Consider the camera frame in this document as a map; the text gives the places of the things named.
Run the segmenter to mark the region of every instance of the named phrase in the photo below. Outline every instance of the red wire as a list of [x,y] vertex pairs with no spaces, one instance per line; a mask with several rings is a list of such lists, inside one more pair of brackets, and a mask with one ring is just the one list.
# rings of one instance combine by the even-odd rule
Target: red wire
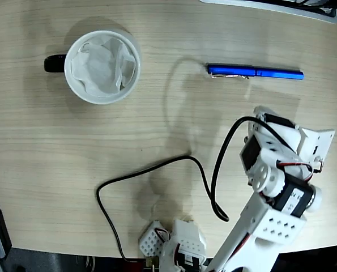
[[[305,166],[310,166],[311,169],[313,169],[313,167],[308,164],[308,163],[278,163],[278,166],[301,166],[301,165],[305,165]],[[310,179],[313,177],[313,174],[311,174],[308,178],[306,178],[304,181],[308,182],[310,181]]]
[[162,231],[162,232],[167,233],[168,236],[169,236],[168,240],[170,239],[170,234],[169,234],[168,231],[166,231],[165,229],[162,229],[162,228],[155,228],[155,232],[156,232],[158,238],[159,238],[162,242],[165,242],[165,240],[162,238],[161,234],[158,233],[159,231]]
[[245,243],[248,241],[249,237],[250,237],[250,234],[247,233],[246,236],[240,242],[240,244],[235,248],[235,250],[233,251],[233,253],[229,257],[229,260],[245,245]]
[[178,254],[178,251],[180,249],[180,246],[181,246],[181,244],[178,243],[177,246],[176,246],[176,249],[174,250],[174,254],[173,254],[174,265],[178,265],[178,263],[177,263],[177,254]]

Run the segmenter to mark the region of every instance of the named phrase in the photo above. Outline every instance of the black cable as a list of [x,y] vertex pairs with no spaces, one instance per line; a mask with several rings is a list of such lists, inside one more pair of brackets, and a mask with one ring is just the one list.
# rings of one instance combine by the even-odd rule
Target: black cable
[[285,145],[286,147],[288,147],[290,150],[293,151],[293,149],[286,143],[286,141],[268,124],[266,124],[265,122],[261,121],[260,119],[257,119],[255,117],[252,116],[244,116],[241,117],[239,120],[237,120],[233,126],[231,127],[229,133],[226,136],[226,139],[224,140],[224,143],[221,147],[221,150],[219,152],[219,155],[217,156],[217,160],[216,160],[216,164],[215,164],[215,168],[214,168],[214,172],[212,174],[212,181],[211,181],[211,206],[212,209],[214,210],[214,213],[216,214],[216,216],[218,218],[220,218],[222,221],[228,222],[229,218],[227,217],[226,214],[221,213],[221,209],[218,209],[217,207],[217,203],[216,203],[216,183],[217,183],[217,177],[219,175],[219,171],[220,171],[220,166],[221,163],[224,159],[224,155],[226,152],[226,149],[235,133],[235,131],[238,129],[238,127],[246,122],[246,121],[251,121],[251,122],[255,122],[258,123],[259,125],[263,126],[265,129],[267,129],[281,144]]
[[[146,173],[149,173],[149,172],[152,172],[158,168],[161,168],[165,165],[168,165],[168,164],[171,164],[171,163],[174,163],[174,162],[178,162],[180,160],[191,160],[193,161],[199,168],[200,170],[200,173],[201,173],[201,176],[202,176],[202,180],[203,180],[203,184],[204,184],[204,188],[206,190],[206,193],[209,197],[209,199],[211,199],[211,193],[210,193],[210,189],[208,187],[208,184],[207,184],[207,179],[206,179],[206,175],[204,173],[204,169],[201,165],[201,163],[195,158],[195,157],[192,157],[192,156],[189,156],[189,155],[184,155],[184,156],[179,156],[179,157],[176,157],[176,158],[172,158],[172,159],[169,159],[167,161],[164,161],[162,163],[159,163],[157,165],[154,165],[153,167],[149,167],[147,169],[144,169],[144,170],[141,170],[141,171],[138,171],[138,172],[135,172],[135,173],[132,173],[130,175],[126,175],[126,176],[122,176],[122,177],[118,177],[118,178],[114,178],[112,180],[109,180],[109,181],[106,181],[104,183],[102,183],[101,185],[99,185],[99,187],[96,189],[96,200],[98,201],[98,204],[99,204],[99,207],[101,209],[101,211],[103,212],[105,218],[107,219],[113,233],[114,233],[114,236],[116,238],[116,242],[117,242],[117,246],[118,246],[118,250],[119,250],[119,253],[120,255],[122,256],[122,258],[127,261],[127,262],[131,262],[129,261],[125,255],[124,255],[124,252],[123,252],[123,249],[122,249],[122,244],[121,244],[121,241],[120,241],[120,238],[119,238],[119,235],[118,235],[118,232],[111,220],[111,218],[109,217],[107,211],[105,210],[104,208],[104,205],[100,199],[100,190],[104,187],[106,187],[107,185],[109,184],[112,184],[112,183],[115,183],[115,182],[118,182],[118,181],[122,181],[122,180],[127,180],[127,179],[131,179],[133,177],[137,177],[137,176],[140,176],[140,175],[144,175]],[[215,207],[218,209],[219,213],[220,214],[223,214],[224,216],[227,217],[226,213],[221,209],[221,207],[216,203]]]
[[137,177],[137,176],[140,176],[140,175],[144,175],[146,173],[149,173],[149,172],[152,172],[154,170],[157,170],[158,168],[161,168],[163,166],[166,166],[168,164],[171,164],[171,163],[175,163],[175,162],[178,162],[180,160],[191,160],[193,161],[199,168],[200,170],[200,173],[201,173],[201,176],[202,176],[202,180],[203,180],[203,185],[204,185],[204,188],[205,188],[205,191],[209,197],[209,199],[211,200],[211,206],[212,206],[212,209],[214,211],[214,213],[217,215],[218,218],[220,218],[221,220],[225,221],[225,222],[228,222],[229,221],[229,217],[227,216],[227,214],[223,211],[223,209],[216,203],[216,200],[215,200],[215,194],[216,194],[216,182],[217,182],[217,176],[219,174],[219,170],[220,170],[220,166],[221,166],[221,162],[223,161],[223,157],[225,155],[225,152],[226,152],[226,149],[235,133],[235,131],[238,129],[238,127],[246,122],[246,121],[251,121],[251,122],[256,122],[258,123],[259,125],[263,126],[265,129],[267,129],[281,144],[283,144],[284,146],[288,147],[290,150],[291,147],[288,145],[288,143],[272,128],[270,127],[268,124],[266,124],[265,122],[261,121],[260,119],[257,119],[255,117],[251,117],[251,116],[245,116],[245,117],[241,117],[239,120],[237,120],[233,126],[231,127],[229,133],[227,134],[226,138],[225,138],[225,141],[221,147],[221,150],[219,152],[219,155],[217,157],[217,160],[216,160],[216,164],[215,164],[215,168],[214,168],[214,173],[212,174],[212,181],[211,181],[211,192],[210,192],[210,189],[208,187],[208,183],[207,183],[207,179],[206,179],[206,175],[204,173],[204,169],[201,165],[201,163],[195,158],[195,157],[192,157],[192,156],[189,156],[189,155],[184,155],[184,156],[179,156],[179,157],[176,157],[176,158],[172,158],[172,159],[169,159],[167,161],[164,161],[162,163],[159,163],[157,165],[154,165],[152,167],[149,167],[147,169],[144,169],[144,170],[141,170],[141,171],[138,171],[138,172],[135,172],[135,173],[132,173],[132,174],[129,174],[129,175],[126,175],[126,176],[122,176],[122,177],[118,177],[118,178],[114,178],[112,180],[109,180],[109,181],[106,181],[102,184],[99,185],[99,187],[96,189],[96,200],[98,201],[98,204],[99,204],[99,207],[101,209],[101,211],[103,212],[105,218],[107,219],[113,233],[114,233],[114,236],[116,238],[116,242],[117,242],[117,246],[118,246],[118,250],[119,250],[119,253],[120,255],[122,256],[122,258],[127,261],[127,262],[131,262],[129,261],[125,255],[124,255],[124,252],[123,252],[123,249],[122,249],[122,244],[121,244],[121,241],[120,241],[120,238],[119,238],[119,234],[111,220],[111,218],[109,217],[107,211],[105,210],[104,208],[104,205],[100,199],[100,191],[102,190],[102,188],[106,187],[107,185],[109,184],[112,184],[112,183],[115,183],[115,182],[118,182],[118,181],[122,181],[122,180],[127,180],[127,179],[131,179],[133,177]]

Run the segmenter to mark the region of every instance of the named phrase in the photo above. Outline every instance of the tissue inside mug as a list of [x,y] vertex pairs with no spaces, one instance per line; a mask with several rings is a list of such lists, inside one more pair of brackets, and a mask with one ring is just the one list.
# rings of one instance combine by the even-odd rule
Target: tissue inside mug
[[88,94],[108,97],[129,84],[135,65],[136,60],[123,41],[101,35],[80,47],[71,60],[71,72]]

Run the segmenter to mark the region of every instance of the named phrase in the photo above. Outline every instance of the pen clip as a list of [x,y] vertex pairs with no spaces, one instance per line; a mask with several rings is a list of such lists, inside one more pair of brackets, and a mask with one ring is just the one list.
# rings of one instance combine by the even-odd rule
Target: pen clip
[[220,74],[213,75],[213,73],[211,73],[211,78],[238,78],[238,77],[249,79],[249,77],[246,75],[220,75]]

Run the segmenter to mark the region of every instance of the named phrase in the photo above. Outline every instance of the dark floor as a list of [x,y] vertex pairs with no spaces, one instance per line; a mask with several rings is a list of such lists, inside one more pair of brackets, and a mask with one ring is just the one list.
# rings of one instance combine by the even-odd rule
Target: dark floor
[[[144,261],[92,258],[12,248],[2,262],[4,272],[143,272]],[[337,272],[337,246],[279,255],[272,272]]]

